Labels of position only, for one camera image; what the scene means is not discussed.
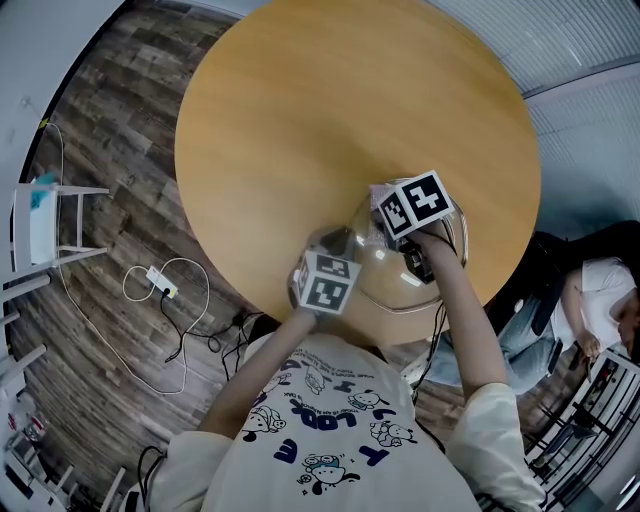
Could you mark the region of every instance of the wooden floor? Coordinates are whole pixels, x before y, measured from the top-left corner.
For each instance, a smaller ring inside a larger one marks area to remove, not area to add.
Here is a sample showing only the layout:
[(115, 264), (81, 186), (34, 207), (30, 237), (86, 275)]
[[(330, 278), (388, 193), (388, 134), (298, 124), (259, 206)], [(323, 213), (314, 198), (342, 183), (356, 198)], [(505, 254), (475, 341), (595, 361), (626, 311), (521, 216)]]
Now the wooden floor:
[[(122, 279), (133, 265), (161, 266), (181, 256), (202, 263), (212, 293), (200, 331), (230, 323), (253, 309), (218, 274), (198, 245), (180, 203), (174, 171), (174, 135), (180, 102), (206, 51), (233, 24), (222, 15), (169, 2), (134, 4), (108, 29), (75, 74), (55, 109), (65, 139), (64, 182), (104, 186), (110, 197), (85, 202), (85, 245), (109, 248), (99, 256), (64, 268), (70, 293), (114, 348), (143, 378), (171, 391), (180, 387), (180, 360), (164, 364), (178, 338), (161, 315), (157, 295), (130, 303)], [(57, 133), (48, 129), (31, 176), (59, 168)], [(62, 211), (63, 239), (75, 236), (74, 204)], [(179, 288), (167, 310), (181, 329), (196, 318), (206, 298), (199, 270), (183, 262), (167, 276)], [(147, 291), (144, 271), (127, 283), (131, 296)], [(165, 445), (174, 434), (197, 425), (225, 381), (218, 354), (189, 338), (186, 391), (159, 396), (134, 381), (109, 348), (82, 320), (67, 298), (58, 274), (48, 287), (13, 301), (21, 318), (10, 326), (18, 356), (45, 343), (48, 351), (27, 370), (28, 390), (48, 422), (43, 454), (64, 470), (76, 468), (79, 481), (103, 496), (120, 466), (125, 485), (135, 481), (141, 449)], [(222, 337), (234, 343), (235, 332)], [(387, 351), (401, 366), (421, 344)], [(520, 400), (523, 430), (536, 432), (545, 419), (535, 407), (566, 400), (581, 375), (563, 367)], [(418, 417), (446, 439), (462, 408), (459, 390), (425, 383)]]

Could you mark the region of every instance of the cartoon print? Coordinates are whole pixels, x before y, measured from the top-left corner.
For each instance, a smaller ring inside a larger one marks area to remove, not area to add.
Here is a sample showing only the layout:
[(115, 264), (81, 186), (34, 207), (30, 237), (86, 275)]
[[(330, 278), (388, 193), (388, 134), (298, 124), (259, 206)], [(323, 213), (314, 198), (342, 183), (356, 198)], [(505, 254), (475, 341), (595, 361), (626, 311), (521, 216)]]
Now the cartoon print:
[(291, 368), (302, 368), (302, 365), (295, 359), (287, 359), (284, 363), (282, 363), (282, 366), (280, 367), (280, 371), (283, 372)]
[(264, 387), (260, 395), (258, 395), (258, 398), (256, 398), (255, 402), (253, 402), (253, 406), (256, 407), (257, 405), (264, 402), (267, 399), (267, 395), (269, 395), (269, 393), (271, 393), (271, 391), (273, 391), (278, 386), (290, 385), (291, 383), (287, 381), (289, 377), (291, 377), (290, 373), (281, 373), (280, 375), (274, 375)]
[(371, 437), (376, 439), (380, 446), (402, 446), (402, 441), (417, 444), (413, 439), (413, 430), (403, 428), (400, 425), (391, 425), (390, 422), (371, 423)]
[(324, 389), (324, 376), (315, 366), (307, 366), (307, 374), (304, 377), (304, 383), (316, 395)]
[(274, 459), (281, 460), (287, 464), (293, 464), (298, 456), (298, 445), (293, 439), (285, 439), (280, 445), (280, 449), (273, 454)]
[(351, 428), (358, 424), (356, 417), (350, 412), (343, 412), (335, 416), (333, 414), (318, 415), (313, 409), (293, 398), (289, 400), (289, 403), (293, 405), (291, 412), (299, 415), (302, 424), (313, 430), (336, 430), (341, 425), (347, 425)]
[(349, 482), (360, 480), (360, 475), (346, 473), (346, 470), (340, 467), (340, 460), (335, 455), (312, 454), (304, 459), (302, 465), (307, 473), (311, 473), (316, 478), (311, 488), (311, 491), (316, 496), (320, 496), (329, 487), (335, 487), (345, 480)]
[(371, 411), (371, 414), (373, 414), (373, 417), (378, 421), (382, 421), (385, 415), (395, 416), (396, 412), (391, 409), (376, 409), (375, 411)]
[(246, 435), (242, 438), (248, 443), (256, 439), (256, 432), (278, 432), (286, 426), (286, 422), (280, 419), (280, 413), (271, 407), (261, 405), (249, 412), (249, 418), (242, 427)]
[(343, 380), (342, 384), (340, 384), (339, 386), (333, 386), (333, 389), (335, 389), (336, 391), (342, 391), (343, 393), (351, 393), (351, 388), (355, 385), (355, 382)]
[(366, 411), (367, 409), (373, 409), (379, 402), (384, 405), (389, 405), (389, 402), (385, 402), (380, 396), (370, 389), (367, 389), (364, 393), (356, 393), (347, 397), (349, 403), (356, 409)]
[(367, 466), (374, 467), (382, 461), (389, 452), (387, 450), (374, 450), (369, 446), (361, 446), (358, 451), (367, 458)]

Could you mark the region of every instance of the sleeve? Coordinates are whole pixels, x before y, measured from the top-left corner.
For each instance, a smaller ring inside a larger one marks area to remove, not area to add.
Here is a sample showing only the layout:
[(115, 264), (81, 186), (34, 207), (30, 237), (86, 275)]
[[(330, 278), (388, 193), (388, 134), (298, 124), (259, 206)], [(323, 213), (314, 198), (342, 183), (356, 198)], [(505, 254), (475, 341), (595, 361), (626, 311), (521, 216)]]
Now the sleeve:
[(506, 384), (488, 384), (468, 401), (447, 457), (474, 492), (517, 512), (540, 511), (546, 494), (524, 460), (516, 397)]
[(596, 292), (622, 286), (629, 279), (633, 281), (631, 272), (617, 258), (589, 260), (582, 264), (582, 291)]
[(151, 510), (199, 511), (213, 475), (232, 442), (210, 432), (184, 432), (174, 437), (169, 443), (167, 459), (152, 479)]

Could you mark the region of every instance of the white cable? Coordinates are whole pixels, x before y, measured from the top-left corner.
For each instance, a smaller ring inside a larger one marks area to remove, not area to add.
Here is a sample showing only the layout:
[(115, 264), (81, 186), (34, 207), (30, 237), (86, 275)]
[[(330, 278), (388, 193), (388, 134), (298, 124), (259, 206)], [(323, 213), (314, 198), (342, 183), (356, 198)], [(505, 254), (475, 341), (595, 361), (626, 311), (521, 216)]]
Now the white cable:
[[(47, 122), (47, 124), (45, 125), (45, 128), (47, 126), (49, 126), (49, 125), (53, 126), (58, 131), (58, 136), (60, 137), (60, 151), (61, 151), (61, 158), (60, 158), (60, 185), (62, 185), (62, 180), (64, 178), (64, 141), (62, 139), (62, 132), (60, 131), (60, 128), (58, 128), (57, 125), (55, 125), (53, 123), (50, 123), (50, 122)], [(57, 233), (56, 233), (56, 257), (57, 257), (58, 246), (59, 246), (59, 237), (60, 237), (60, 202), (58, 202), (56, 226), (57, 226)], [(124, 279), (122, 280), (122, 293), (124, 294), (124, 296), (127, 299), (129, 299), (132, 302), (142, 302), (142, 301), (147, 300), (149, 297), (151, 297), (151, 295), (153, 294), (153, 291), (156, 289), (156, 283), (157, 283), (158, 279), (160, 279), (160, 276), (164, 272), (164, 269), (167, 267), (167, 265), (169, 265), (170, 263), (172, 263), (174, 261), (187, 261), (189, 263), (192, 263), (193, 265), (196, 265), (198, 268), (200, 268), (200, 270), (202, 270), (202, 273), (204, 274), (204, 277), (205, 277), (205, 279), (207, 281), (207, 303), (205, 304), (205, 307), (202, 310), (202, 313), (200, 314), (200, 316), (196, 319), (195, 322), (193, 322), (191, 324), (191, 326), (183, 334), (183, 336), (186, 338), (186, 335), (189, 333), (189, 331), (191, 329), (193, 329), (198, 324), (198, 322), (200, 320), (202, 320), (202, 317), (204, 317), (204, 315), (206, 314), (207, 310), (209, 309), (209, 300), (210, 300), (210, 296), (211, 296), (211, 290), (210, 290), (210, 284), (209, 284), (209, 276), (207, 275), (207, 271), (204, 269), (204, 267), (202, 265), (200, 265), (200, 263), (198, 263), (196, 261), (193, 261), (193, 260), (190, 260), (188, 258), (172, 258), (172, 259), (170, 259), (164, 265), (162, 265), (162, 268), (160, 269), (160, 273), (158, 274), (157, 279), (154, 281), (153, 286), (151, 288), (151, 291), (145, 297), (142, 297), (141, 299), (132, 299), (131, 297), (129, 297), (129, 295), (127, 295), (127, 292), (125, 291), (125, 288), (124, 288), (124, 283), (127, 280), (127, 277), (129, 277), (129, 274), (131, 273), (132, 270), (137, 269), (137, 268), (144, 269), (145, 271), (148, 270), (147, 268), (145, 268), (143, 266), (135, 265), (135, 266), (131, 267), (127, 271), (127, 273), (124, 276)], [(64, 291), (67, 293), (67, 297), (69, 297), (69, 300), (71, 301), (71, 303), (78, 310), (78, 313), (80, 313), (82, 318), (84, 318), (85, 321), (93, 328), (93, 330), (96, 332), (98, 337), (104, 342), (104, 344), (107, 345), (107, 347), (109, 347), (109, 349), (111, 349), (111, 351), (115, 354), (115, 356), (118, 358), (118, 360), (122, 363), (122, 365), (127, 369), (127, 371), (131, 374), (131, 376), (134, 379), (136, 379), (137, 381), (141, 382), (142, 384), (147, 386), (147, 388), (149, 388), (150, 390), (152, 390), (155, 393), (158, 393), (160, 395), (178, 395), (178, 394), (180, 394), (180, 393), (182, 393), (184, 391), (185, 386), (187, 384), (187, 373), (189, 371), (189, 368), (187, 366), (187, 347), (186, 347), (186, 344), (184, 344), (183, 347), (182, 347), (182, 362), (184, 364), (184, 374), (182, 376), (182, 386), (180, 387), (180, 390), (179, 391), (160, 391), (159, 389), (156, 389), (151, 384), (149, 384), (147, 381), (145, 381), (144, 379), (142, 379), (141, 377), (138, 377), (135, 373), (133, 373), (133, 371), (131, 370), (129, 365), (125, 362), (124, 359), (122, 359), (122, 357), (120, 356), (120, 354), (118, 354), (116, 349), (111, 346), (111, 344), (105, 339), (105, 337), (98, 330), (98, 328), (95, 326), (95, 324), (91, 320), (89, 320), (87, 315), (85, 315), (82, 312), (82, 310), (80, 309), (80, 306), (78, 305), (78, 303), (75, 300), (73, 300), (73, 297), (71, 297), (71, 294), (69, 293), (69, 288), (67, 288), (67, 283), (64, 280), (64, 274), (62, 273), (62, 267), (61, 266), (58, 267), (58, 272), (60, 273), (60, 279), (62, 280), (62, 286), (64, 287)]]
[[(200, 265), (200, 263), (190, 260), (188, 258), (172, 258), (169, 261), (167, 261), (163, 266), (162, 269), (160, 270), (160, 274), (158, 275), (158, 278), (162, 275), (162, 272), (164, 271), (164, 269), (166, 268), (167, 265), (169, 265), (170, 263), (174, 262), (174, 261), (187, 261), (189, 263), (193, 263), (194, 265), (196, 265), (197, 267), (200, 268), (200, 270), (202, 270), (202, 273), (204, 274), (206, 280), (207, 280), (207, 303), (204, 307), (204, 309), (202, 310), (202, 313), (200, 314), (200, 316), (196, 319), (195, 322), (193, 322), (191, 324), (191, 326), (187, 329), (186, 333), (183, 335), (185, 336), (185, 341), (186, 341), (186, 335), (187, 333), (193, 329), (197, 323), (202, 320), (202, 317), (206, 314), (207, 310), (209, 309), (209, 298), (210, 298), (210, 287), (209, 287), (209, 276), (207, 275), (207, 272), (205, 271), (204, 267), (202, 265)], [(127, 276), (129, 275), (129, 273), (131, 272), (131, 270), (133, 270), (134, 268), (143, 268), (145, 270), (147, 270), (145, 267), (141, 267), (139, 265), (136, 265), (135, 267), (132, 267), (129, 269), (129, 271), (126, 273), (125, 278), (122, 280), (122, 291), (124, 293), (124, 283), (125, 280), (127, 278)], [(98, 328), (95, 326), (95, 324), (89, 320), (89, 318), (87, 317), (87, 315), (85, 315), (82, 310), (80, 309), (80, 306), (78, 306), (78, 304), (76, 303), (75, 300), (73, 300), (73, 298), (71, 297), (70, 293), (69, 293), (69, 289), (67, 288), (67, 284), (64, 280), (64, 275), (62, 274), (62, 267), (58, 267), (58, 271), (60, 272), (60, 278), (62, 279), (62, 285), (64, 286), (64, 290), (65, 292), (67, 292), (67, 296), (69, 297), (69, 300), (72, 302), (72, 304), (76, 307), (76, 309), (78, 310), (78, 312), (80, 313), (80, 315), (82, 315), (82, 318), (84, 318), (87, 323), (93, 328), (93, 330), (96, 332), (96, 334), (98, 335), (98, 337), (104, 342), (105, 345), (107, 345), (107, 347), (109, 347), (111, 349), (111, 351), (115, 354), (115, 356), (118, 358), (118, 360), (122, 363), (122, 365), (127, 369), (127, 371), (129, 372), (129, 374), (136, 379), (138, 382), (141, 382), (142, 384), (144, 384), (147, 388), (149, 388), (151, 391), (154, 391), (156, 393), (158, 393), (159, 395), (179, 395), (180, 393), (182, 393), (185, 389), (185, 386), (187, 384), (187, 373), (189, 371), (189, 367), (187, 365), (187, 346), (186, 343), (184, 344), (184, 346), (182, 347), (182, 362), (184, 364), (184, 373), (182, 375), (182, 386), (180, 387), (180, 389), (178, 391), (161, 391), (155, 387), (153, 387), (151, 384), (149, 384), (147, 381), (145, 381), (142, 377), (138, 377), (135, 373), (133, 373), (133, 371), (131, 370), (131, 368), (129, 367), (129, 365), (125, 362), (124, 359), (122, 359), (122, 357), (120, 356), (120, 354), (118, 354), (118, 352), (116, 351), (115, 348), (113, 348), (111, 346), (111, 344), (105, 339), (105, 337), (102, 335), (102, 333), (98, 330)], [(143, 299), (131, 299), (126, 293), (124, 293), (125, 297), (127, 297), (127, 299), (132, 300), (134, 302), (141, 302), (142, 300), (146, 300), (151, 296), (151, 293), (153, 292), (153, 290), (156, 288), (156, 284), (153, 284), (153, 288), (151, 289), (151, 292), (149, 292), (149, 294), (144, 297)]]
[(58, 130), (58, 136), (60, 137), (60, 185), (62, 185), (62, 178), (64, 177), (64, 142), (62, 140), (62, 132), (60, 131), (60, 128), (58, 128), (57, 124), (47, 121), (47, 124), (44, 125), (45, 129), (47, 126), (53, 126)]

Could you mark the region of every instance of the teal object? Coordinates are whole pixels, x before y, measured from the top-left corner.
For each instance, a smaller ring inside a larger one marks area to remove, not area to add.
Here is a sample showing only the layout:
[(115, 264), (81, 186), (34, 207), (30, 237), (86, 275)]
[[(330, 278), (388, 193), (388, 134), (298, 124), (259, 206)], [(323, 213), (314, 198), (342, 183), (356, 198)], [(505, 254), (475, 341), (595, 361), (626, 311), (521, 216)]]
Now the teal object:
[[(42, 176), (38, 176), (36, 181), (33, 182), (34, 185), (53, 185), (56, 180), (55, 171), (48, 172), (43, 174)], [(46, 190), (38, 190), (36, 192), (31, 192), (31, 209), (37, 210), (40, 208), (40, 203), (42, 200), (47, 197), (49, 192)]]

